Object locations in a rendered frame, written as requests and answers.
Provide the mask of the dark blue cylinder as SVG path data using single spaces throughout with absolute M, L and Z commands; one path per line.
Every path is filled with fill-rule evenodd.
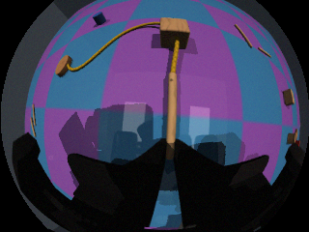
M 96 21 L 97 25 L 99 26 L 100 24 L 103 24 L 105 22 L 105 16 L 103 12 L 97 12 L 97 14 L 94 14 L 92 16 L 92 19 Z

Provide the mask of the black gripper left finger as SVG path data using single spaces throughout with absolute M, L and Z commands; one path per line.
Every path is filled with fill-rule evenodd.
M 69 154 L 67 162 L 78 183 L 134 200 L 144 227 L 150 227 L 166 162 L 166 139 L 125 165 Z

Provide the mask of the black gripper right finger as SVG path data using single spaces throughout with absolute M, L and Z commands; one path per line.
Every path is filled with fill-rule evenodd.
M 268 155 L 233 165 L 219 165 L 182 140 L 175 139 L 173 162 L 181 204 L 183 227 L 196 225 L 198 219 L 228 186 L 254 177 L 266 170 Z

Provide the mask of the round brown wooden button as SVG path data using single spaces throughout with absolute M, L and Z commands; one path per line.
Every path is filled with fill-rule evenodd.
M 57 76 L 61 77 L 69 70 L 69 67 L 67 67 L 67 63 L 69 63 L 70 65 L 70 62 L 72 62 L 72 58 L 70 58 L 69 55 L 65 55 L 65 57 L 63 57 L 61 61 L 59 61 L 57 69 L 55 69 L 55 73 L 57 73 Z

